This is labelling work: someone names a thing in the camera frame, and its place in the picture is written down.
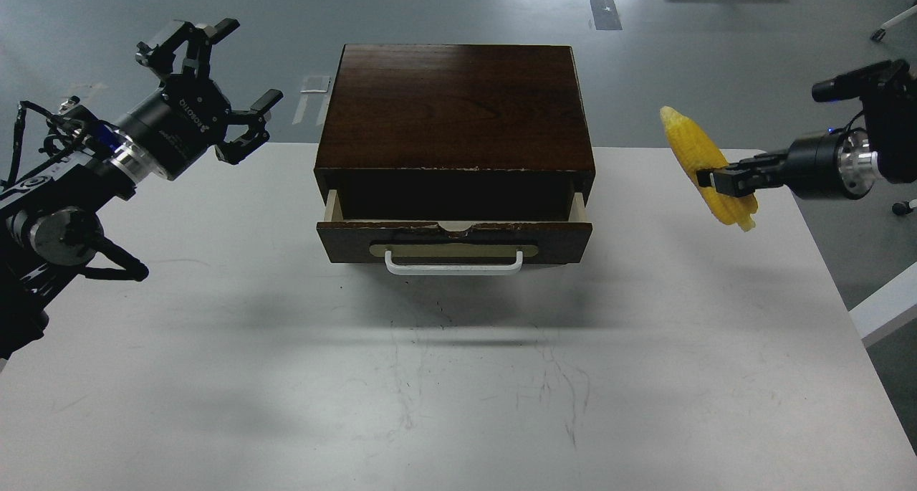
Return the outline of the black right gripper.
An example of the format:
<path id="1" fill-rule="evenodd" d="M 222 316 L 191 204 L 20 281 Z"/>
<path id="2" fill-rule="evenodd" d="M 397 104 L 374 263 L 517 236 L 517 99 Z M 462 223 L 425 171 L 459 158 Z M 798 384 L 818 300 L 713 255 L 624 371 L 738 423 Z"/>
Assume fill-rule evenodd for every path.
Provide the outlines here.
<path id="1" fill-rule="evenodd" d="M 697 170 L 698 186 L 733 198 L 786 185 L 806 200 L 857 200 L 860 185 L 842 177 L 839 155 L 848 133 L 823 132 L 797 138 L 785 154 L 759 154 L 720 168 Z"/>

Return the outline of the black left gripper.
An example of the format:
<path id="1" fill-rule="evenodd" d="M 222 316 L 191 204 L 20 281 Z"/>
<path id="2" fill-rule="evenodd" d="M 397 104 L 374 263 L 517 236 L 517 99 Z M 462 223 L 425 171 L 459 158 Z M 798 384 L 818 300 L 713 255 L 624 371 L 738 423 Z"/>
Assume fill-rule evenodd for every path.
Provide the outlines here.
<path id="1" fill-rule="evenodd" d="M 268 89 L 246 111 L 230 111 L 229 100 L 211 79 L 213 47 L 239 27 L 235 18 L 215 25 L 173 20 L 149 43 L 137 43 L 135 61 L 160 80 L 160 88 L 114 124 L 152 156 L 158 175 L 169 181 L 213 145 L 220 161 L 238 165 L 271 138 L 268 115 L 284 98 L 281 90 Z M 246 129 L 224 140 L 227 126 Z"/>

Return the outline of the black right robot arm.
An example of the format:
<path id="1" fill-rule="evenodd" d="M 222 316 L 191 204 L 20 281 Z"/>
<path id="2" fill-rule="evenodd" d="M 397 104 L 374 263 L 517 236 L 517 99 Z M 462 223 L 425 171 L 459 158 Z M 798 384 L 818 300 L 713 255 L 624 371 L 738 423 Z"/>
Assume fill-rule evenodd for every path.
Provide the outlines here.
<path id="1" fill-rule="evenodd" d="M 690 170 L 701 188 L 744 198 L 787 187 L 805 200 L 858 200 L 876 181 L 916 178 L 915 77 L 903 59 L 880 61 L 813 84 L 817 103 L 857 99 L 864 125 L 797 138 L 787 149 Z"/>

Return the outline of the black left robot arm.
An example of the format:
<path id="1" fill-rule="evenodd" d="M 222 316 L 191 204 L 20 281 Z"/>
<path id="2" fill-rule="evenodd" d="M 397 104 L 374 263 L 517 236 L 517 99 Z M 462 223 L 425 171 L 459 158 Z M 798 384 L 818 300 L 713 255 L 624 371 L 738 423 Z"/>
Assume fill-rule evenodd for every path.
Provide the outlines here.
<path id="1" fill-rule="evenodd" d="M 109 201 L 130 199 L 151 174 L 178 178 L 209 148 L 236 165 L 269 140 L 269 111 L 281 90 L 236 111 L 211 77 L 213 47 L 238 28 L 233 18 L 174 21 L 151 43 L 138 43 L 135 60 L 158 78 L 158 88 L 115 122 L 76 96 L 56 112 L 19 103 L 2 181 L 4 363 L 42 338 L 47 306 L 76 277 L 147 278 L 148 267 L 105 236 L 97 214 Z"/>

